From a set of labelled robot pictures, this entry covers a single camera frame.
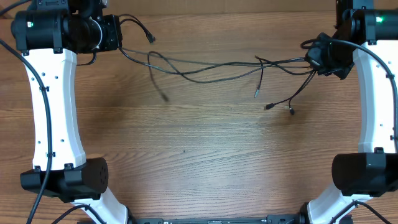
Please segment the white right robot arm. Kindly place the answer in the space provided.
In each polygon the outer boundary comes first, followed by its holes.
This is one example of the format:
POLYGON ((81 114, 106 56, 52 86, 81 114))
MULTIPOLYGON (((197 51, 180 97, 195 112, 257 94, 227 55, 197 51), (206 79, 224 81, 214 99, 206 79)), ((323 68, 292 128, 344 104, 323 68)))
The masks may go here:
POLYGON ((320 75, 356 69, 361 134, 356 153, 335 156, 333 182, 300 212, 301 223, 345 223, 368 200, 397 190, 397 11, 372 1, 337 1, 336 32, 301 44, 320 75))

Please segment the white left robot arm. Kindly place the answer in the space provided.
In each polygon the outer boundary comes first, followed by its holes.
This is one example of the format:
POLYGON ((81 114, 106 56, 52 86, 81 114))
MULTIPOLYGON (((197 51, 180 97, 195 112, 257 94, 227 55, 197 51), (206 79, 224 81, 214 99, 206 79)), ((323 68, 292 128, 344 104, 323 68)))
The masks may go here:
POLYGON ((15 15, 13 54, 26 67, 35 125, 32 168, 21 174, 21 185, 38 198, 71 203, 95 223, 133 223, 130 210, 109 189, 105 159, 86 157, 76 115, 78 54, 121 46, 119 18, 103 14, 107 5, 104 0, 33 1, 15 15))

